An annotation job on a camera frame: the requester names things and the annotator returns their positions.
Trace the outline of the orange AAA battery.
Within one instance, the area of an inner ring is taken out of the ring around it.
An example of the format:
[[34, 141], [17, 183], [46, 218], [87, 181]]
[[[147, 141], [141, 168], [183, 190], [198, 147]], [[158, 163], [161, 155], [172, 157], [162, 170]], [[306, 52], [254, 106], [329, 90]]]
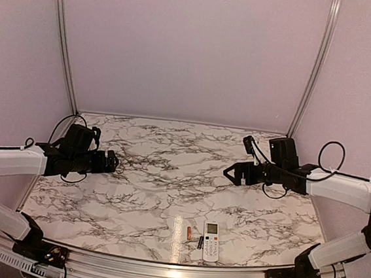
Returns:
[[187, 230], [186, 238], [187, 238], [187, 240], [191, 240], [191, 235], [192, 235], [192, 233], [191, 233], [191, 227], [188, 226], [188, 228], [186, 230]]

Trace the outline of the white remote control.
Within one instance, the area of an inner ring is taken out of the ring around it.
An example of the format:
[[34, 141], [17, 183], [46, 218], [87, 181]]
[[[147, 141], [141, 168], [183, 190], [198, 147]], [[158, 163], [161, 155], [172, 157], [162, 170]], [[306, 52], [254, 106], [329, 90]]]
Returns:
[[219, 225], [216, 222], [205, 222], [203, 236], [203, 260], [217, 262], [219, 259]]

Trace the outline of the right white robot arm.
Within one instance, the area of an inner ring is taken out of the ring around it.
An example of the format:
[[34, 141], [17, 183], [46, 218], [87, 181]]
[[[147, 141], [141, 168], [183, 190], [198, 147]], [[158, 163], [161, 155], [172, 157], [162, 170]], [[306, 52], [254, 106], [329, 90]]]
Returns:
[[312, 278], [313, 269], [356, 259], [371, 253], [371, 179], [342, 173], [339, 168], [328, 170], [321, 164], [300, 165], [294, 139], [270, 139], [267, 158], [252, 136], [245, 137], [246, 153], [254, 162], [238, 162], [223, 174], [234, 185], [281, 185], [286, 192], [326, 198], [352, 206], [368, 215], [367, 225], [360, 232], [316, 245], [301, 254], [287, 278]]

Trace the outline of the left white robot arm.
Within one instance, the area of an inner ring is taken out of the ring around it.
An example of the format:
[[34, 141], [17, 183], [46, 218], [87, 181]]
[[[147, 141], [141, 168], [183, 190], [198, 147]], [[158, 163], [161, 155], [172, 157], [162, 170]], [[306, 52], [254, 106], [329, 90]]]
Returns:
[[[54, 142], [36, 143], [30, 139], [20, 147], [0, 147], [0, 177], [31, 175], [65, 177], [78, 173], [113, 173], [118, 158], [112, 150], [99, 149], [101, 130], [73, 124], [67, 133]], [[47, 255], [43, 231], [25, 213], [19, 213], [0, 203], [0, 231], [16, 242], [31, 258], [40, 260]]]

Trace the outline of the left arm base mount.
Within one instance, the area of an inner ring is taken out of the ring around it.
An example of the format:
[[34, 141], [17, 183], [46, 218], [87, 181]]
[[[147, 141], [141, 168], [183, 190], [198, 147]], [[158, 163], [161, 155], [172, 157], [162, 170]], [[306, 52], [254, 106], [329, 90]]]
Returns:
[[63, 269], [67, 261], [68, 248], [57, 246], [43, 240], [43, 231], [29, 216], [25, 215], [30, 231], [23, 240], [15, 240], [12, 250], [17, 254], [36, 261]]

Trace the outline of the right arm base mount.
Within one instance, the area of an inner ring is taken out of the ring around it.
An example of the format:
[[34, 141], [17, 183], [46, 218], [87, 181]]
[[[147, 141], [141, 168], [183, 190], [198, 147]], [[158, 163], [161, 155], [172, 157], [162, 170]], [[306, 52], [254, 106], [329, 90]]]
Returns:
[[309, 252], [299, 254], [294, 261], [294, 267], [269, 269], [266, 278], [321, 278], [318, 269], [313, 268], [309, 260]]

